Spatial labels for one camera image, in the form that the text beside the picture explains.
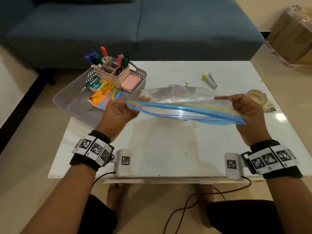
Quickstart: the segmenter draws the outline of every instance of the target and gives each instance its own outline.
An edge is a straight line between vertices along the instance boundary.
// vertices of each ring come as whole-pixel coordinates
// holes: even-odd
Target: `transparent plastic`
[[[229,125],[245,124],[243,118],[227,100],[202,87],[166,87],[142,90],[140,96],[150,102],[126,100],[129,108],[162,118],[195,120],[202,123]]]

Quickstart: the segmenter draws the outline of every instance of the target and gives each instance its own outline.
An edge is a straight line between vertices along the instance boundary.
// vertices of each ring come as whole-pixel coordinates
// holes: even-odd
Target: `orange packet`
[[[99,90],[88,99],[88,101],[94,106],[97,106],[113,88],[113,83],[110,80],[107,80],[102,84]]]

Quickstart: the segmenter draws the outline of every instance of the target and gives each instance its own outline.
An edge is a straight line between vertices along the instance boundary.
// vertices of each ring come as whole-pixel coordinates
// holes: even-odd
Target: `hand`
[[[102,119],[96,130],[105,134],[113,142],[125,125],[136,118],[139,114],[138,111],[128,108],[124,100],[127,98],[119,98],[109,102],[106,106]],[[132,98],[137,101],[150,101],[150,98],[143,96],[142,98]]]
[[[272,139],[266,129],[263,108],[260,104],[244,94],[232,96],[220,96],[215,99],[227,99],[233,102],[233,108],[246,122],[246,125],[236,125],[243,141],[246,145]]]

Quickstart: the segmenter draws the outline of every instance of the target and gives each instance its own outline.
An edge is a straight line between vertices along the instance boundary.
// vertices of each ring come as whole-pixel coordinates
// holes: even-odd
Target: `white wall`
[[[35,70],[27,69],[0,46],[0,127],[37,77]]]
[[[282,12],[295,4],[312,7],[312,0],[235,0],[259,31],[271,30]]]

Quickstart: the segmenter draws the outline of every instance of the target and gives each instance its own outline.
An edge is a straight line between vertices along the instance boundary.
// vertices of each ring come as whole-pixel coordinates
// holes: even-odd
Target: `black cable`
[[[192,194],[192,195],[190,195],[190,196],[188,197],[188,199],[186,200],[186,202],[185,202],[185,206],[184,206],[184,208],[177,209],[177,210],[175,210],[175,211],[174,211],[174,212],[170,215],[170,218],[168,219],[168,221],[167,221],[167,223],[166,223],[166,226],[165,226],[165,229],[164,229],[164,231],[163,231],[163,234],[165,234],[165,232],[166,232],[167,225],[168,225],[168,223],[169,223],[169,221],[170,221],[170,219],[171,219],[172,215],[173,215],[175,212],[179,211],[179,210],[183,210],[183,213],[182,213],[182,216],[181,216],[181,219],[180,219],[179,225],[178,225],[177,230],[176,230],[176,232],[175,232],[175,234],[177,234],[177,232],[179,231],[179,228],[180,228],[180,226],[181,226],[181,223],[182,223],[182,219],[183,219],[183,216],[184,216],[185,210],[186,210],[186,209],[189,209],[189,208],[194,207],[194,206],[198,203],[198,201],[196,201],[196,203],[195,203],[195,204],[193,204],[192,206],[190,206],[190,207],[186,207],[186,206],[187,206],[187,204],[188,204],[188,201],[190,200],[190,198],[191,198],[191,197],[193,197],[193,196],[195,196],[195,195],[216,195],[216,194],[226,194],[226,193],[231,193],[231,192],[235,192],[235,191],[239,191],[239,190],[245,189],[245,188],[249,187],[249,186],[252,184],[252,181],[251,181],[249,178],[247,178],[247,177],[243,177],[243,176],[242,176],[242,178],[244,178],[244,179],[246,179],[246,180],[248,180],[248,181],[249,181],[249,184],[248,184],[248,185],[246,185],[246,186],[244,186],[244,187],[242,187],[242,188],[237,188],[237,189],[234,189],[234,190],[229,190],[229,191],[224,191],[224,192],[196,193],[196,194]]]
[[[96,181],[95,182],[93,182],[93,185],[92,185],[92,187],[94,186],[94,184],[101,178],[101,177],[103,177],[103,176],[106,176],[106,175],[108,175],[108,174],[115,174],[116,172],[110,172],[110,173],[105,173],[105,174],[103,174],[103,175],[101,175],[101,176],[99,176],[97,179],[96,179]]]
[[[224,198],[224,195],[222,194],[222,192],[220,190],[218,190],[217,188],[213,187],[214,189],[216,189],[223,197],[224,201],[226,201],[226,199]]]

